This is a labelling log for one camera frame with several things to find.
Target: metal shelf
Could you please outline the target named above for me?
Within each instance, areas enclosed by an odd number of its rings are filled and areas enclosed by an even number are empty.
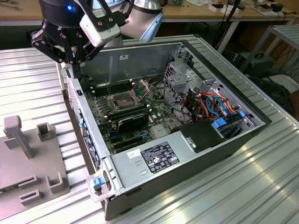
[[[240,71],[244,72],[248,65],[250,64],[253,57],[257,54],[258,50],[262,47],[265,41],[268,39],[270,34],[276,36],[275,40],[271,43],[265,53],[269,54],[273,48],[277,45],[279,40],[283,40],[295,49],[299,49],[299,26],[298,25],[283,25],[283,26],[269,26],[262,38],[254,47],[253,51],[246,59],[244,64],[241,66]],[[287,73],[294,69],[294,67],[299,64],[299,58],[293,62],[293,64],[287,69]]]
[[[203,39],[185,35],[155,38],[154,42],[182,39],[203,54],[273,123],[233,156],[108,223],[298,223],[299,123]],[[85,186],[88,173],[54,62],[35,49],[18,49],[0,51],[0,64],[0,126],[8,108],[25,120],[24,128],[40,121],[54,124],[71,185],[67,195],[2,223],[106,223],[101,204],[91,200]],[[200,71],[199,64],[194,66]],[[23,104],[28,105],[26,110],[22,110]]]

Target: sticker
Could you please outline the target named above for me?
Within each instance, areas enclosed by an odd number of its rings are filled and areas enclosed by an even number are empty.
[[[135,149],[135,150],[133,150],[133,151],[131,151],[131,152],[128,152],[127,155],[128,155],[128,157],[129,157],[129,159],[133,159],[133,158],[135,158],[135,157],[141,155],[141,154],[140,154],[140,149]]]
[[[179,162],[167,141],[141,151],[141,155],[154,174]]]
[[[121,55],[120,60],[127,60],[129,58],[129,55]]]
[[[93,10],[93,14],[97,18],[105,16],[104,10],[101,8]]]

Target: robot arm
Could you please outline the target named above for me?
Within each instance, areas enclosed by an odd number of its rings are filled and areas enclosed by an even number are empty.
[[[74,76],[80,75],[80,63],[120,33],[151,41],[162,22],[158,0],[40,0],[40,5],[43,24],[31,34],[32,46],[71,64]]]

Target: blue plastic tab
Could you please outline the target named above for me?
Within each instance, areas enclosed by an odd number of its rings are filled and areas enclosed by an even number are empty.
[[[99,189],[101,185],[105,183],[105,179],[103,176],[100,176],[98,178],[93,179],[93,188],[95,190]]]
[[[239,114],[240,114],[240,116],[241,116],[242,118],[244,118],[244,117],[246,116],[246,114],[245,114],[244,111],[240,111]]]
[[[82,127],[83,122],[84,122],[84,120],[83,120],[83,118],[81,118],[80,123],[79,123],[80,127]]]
[[[213,124],[216,128],[219,128],[223,125],[226,125],[227,122],[223,118],[218,118],[218,119],[214,120]]]

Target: workbench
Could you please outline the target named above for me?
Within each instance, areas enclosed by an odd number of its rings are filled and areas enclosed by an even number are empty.
[[[287,21],[286,24],[290,25],[296,18],[298,18],[298,15],[295,14],[287,14],[285,16],[283,16],[283,14],[265,16],[255,11],[253,9],[254,5],[244,3],[243,5],[246,8],[233,15],[231,19],[232,23],[219,45],[218,52],[223,52],[229,39],[241,21]],[[0,26],[42,24],[43,17],[38,0],[19,0],[19,7],[23,8],[23,10],[17,11],[10,8],[0,7]],[[184,1],[182,7],[164,6],[163,17],[163,22],[219,22],[223,19],[223,13],[214,13],[208,9],[208,5],[198,7]]]
[[[203,39],[187,40],[271,120],[272,124],[231,157],[107,223],[298,223],[299,123]],[[138,44],[125,41],[125,45]],[[194,64],[205,78],[199,63]],[[89,196],[88,176],[60,91],[55,63],[36,49],[0,51],[0,126],[18,114],[23,128],[54,124],[71,190],[7,218],[8,223],[106,223]]]

